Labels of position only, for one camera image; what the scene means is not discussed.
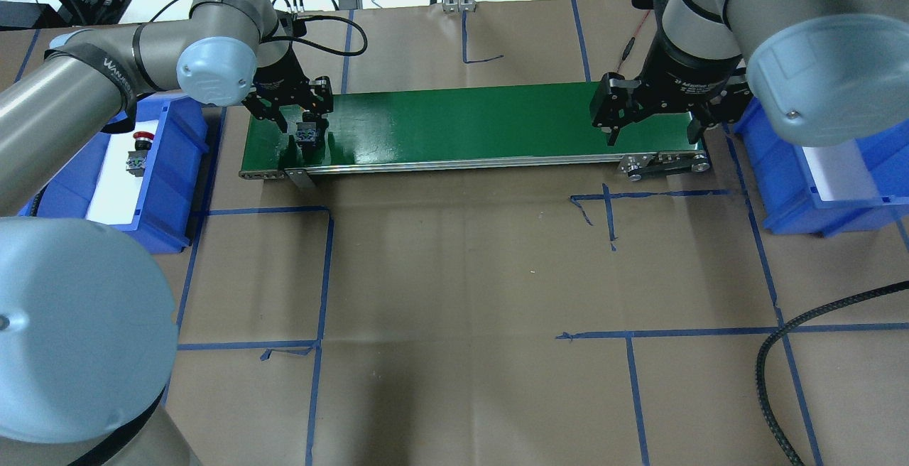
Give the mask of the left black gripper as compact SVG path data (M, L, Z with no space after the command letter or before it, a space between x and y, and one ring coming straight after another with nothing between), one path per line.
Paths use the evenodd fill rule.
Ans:
M287 120L281 110L297 107L302 111L302 127L328 129L332 113L330 78L311 80L303 71L292 48L282 58L254 73L253 90L246 96L246 108L256 119L272 122L287 133Z

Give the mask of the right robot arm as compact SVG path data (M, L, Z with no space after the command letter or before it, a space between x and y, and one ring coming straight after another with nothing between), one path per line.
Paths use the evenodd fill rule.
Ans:
M608 143L688 113L697 143L756 98L779 138L822 148L907 120L907 0L632 0L655 14L639 75L605 74L589 112Z

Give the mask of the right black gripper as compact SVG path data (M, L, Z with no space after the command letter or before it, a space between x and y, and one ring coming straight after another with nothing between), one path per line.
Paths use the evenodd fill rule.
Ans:
M591 125L608 129L607 145L615 146L622 129L656 114L691 114L688 143L723 123L740 120L753 99L741 56L711 60L690 55L658 30L640 73L626 78L608 72L591 100Z

